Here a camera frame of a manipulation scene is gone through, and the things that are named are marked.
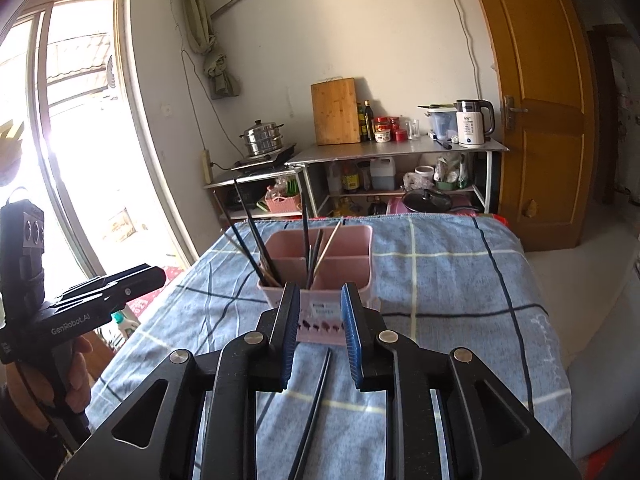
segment electric kettle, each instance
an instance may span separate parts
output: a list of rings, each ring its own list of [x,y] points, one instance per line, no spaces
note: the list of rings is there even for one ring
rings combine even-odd
[[[482,108],[489,111],[491,126],[484,129],[484,115]],[[456,118],[458,120],[458,142],[461,146],[474,148],[484,144],[484,136],[491,135],[495,130],[494,106],[489,101],[477,99],[459,99],[456,101]]]

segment metal rivet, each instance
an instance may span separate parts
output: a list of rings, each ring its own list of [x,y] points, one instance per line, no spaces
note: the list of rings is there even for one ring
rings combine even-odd
[[[383,330],[378,334],[378,339],[383,343],[395,343],[398,341],[398,334],[393,330]]]
[[[181,365],[183,362],[189,359],[189,352],[186,350],[174,350],[169,355],[169,361],[175,365]]]
[[[261,343],[263,339],[264,336],[260,332],[249,332],[244,334],[244,341],[250,345],[257,345],[258,343]]]
[[[471,350],[467,350],[466,348],[456,348],[456,351],[453,352],[453,357],[461,363],[469,363],[471,359],[474,358],[474,355],[471,353]]]

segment doorway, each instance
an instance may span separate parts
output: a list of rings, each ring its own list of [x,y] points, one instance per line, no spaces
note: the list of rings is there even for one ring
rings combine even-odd
[[[0,123],[25,121],[22,163],[0,202],[45,211],[47,297],[140,263],[171,281],[188,267],[136,133],[124,85],[118,0],[57,0],[0,49]],[[130,302],[139,316],[155,295]]]

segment wooden cutting board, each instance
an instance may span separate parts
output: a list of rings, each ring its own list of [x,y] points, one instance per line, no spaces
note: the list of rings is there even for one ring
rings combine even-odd
[[[360,142],[358,105],[353,77],[311,85],[316,143]]]

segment black stick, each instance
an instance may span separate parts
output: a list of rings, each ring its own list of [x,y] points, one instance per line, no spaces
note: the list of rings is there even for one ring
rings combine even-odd
[[[305,269],[309,270],[309,218],[306,211],[305,197],[301,195],[302,199],[302,231],[305,235]]]
[[[240,199],[240,203],[242,205],[242,209],[244,210],[244,214],[246,215],[246,220],[249,224],[249,229],[251,229],[252,234],[255,238],[255,244],[258,247],[258,252],[260,253],[260,257],[264,260],[266,264],[266,268],[268,273],[273,276],[273,278],[282,285],[282,278],[280,277],[280,273],[276,266],[273,264],[273,260],[269,256],[269,251],[267,251],[267,247],[265,247],[264,242],[262,241],[262,237],[258,232],[258,228],[255,226],[254,217],[251,216],[251,212],[249,208],[244,203],[244,199],[242,198],[242,194],[240,193],[240,188],[238,187],[238,181],[234,179],[234,186],[236,186],[236,193],[238,193],[238,198]]]
[[[246,244],[244,243],[244,240],[242,240],[242,237],[240,236],[240,233],[238,232],[238,229],[236,228],[234,223],[231,221],[231,217],[229,216],[229,213],[226,212],[225,207],[222,205],[222,202],[220,202],[220,199],[218,198],[218,196],[216,195],[215,192],[213,193],[213,197],[216,199],[216,202],[218,203],[218,207],[220,209],[222,209],[222,212],[225,215],[226,221],[229,223],[229,225],[231,226],[231,229],[233,230],[234,234],[236,235],[236,238],[238,239],[238,243],[240,244],[240,247],[242,247],[242,250],[244,251],[244,256],[247,257],[247,259],[249,260],[249,263],[254,268],[255,273],[258,275],[258,279],[260,279],[260,283],[262,283],[262,286],[269,286],[269,283],[267,283],[267,280],[264,279],[264,275],[263,275],[262,271],[260,270],[260,267],[258,266],[257,263],[255,263],[254,257],[251,256],[251,253],[249,252],[249,249],[247,248]]]
[[[322,235],[324,231],[322,228],[318,229],[318,238],[314,244],[314,250],[311,251],[311,260],[309,261],[309,269],[306,274],[306,288],[310,289],[314,282],[314,270],[316,270],[316,263],[318,262],[318,253],[320,252],[320,244],[322,243]]]
[[[293,465],[289,473],[289,480],[300,480],[305,473],[306,459],[309,456],[309,450],[311,449],[311,441],[313,433],[316,428],[316,421],[318,420],[318,413],[320,412],[320,404],[322,401],[322,393],[324,392],[324,384],[326,383],[326,373],[329,369],[329,362],[331,360],[331,349],[326,349],[326,355],[324,356],[324,362],[322,363],[322,370],[320,371],[320,378],[316,385],[316,393],[314,394],[314,400],[311,402],[311,410],[309,416],[306,419],[305,431],[302,433],[300,444],[298,444],[298,451],[296,457],[293,459]]]

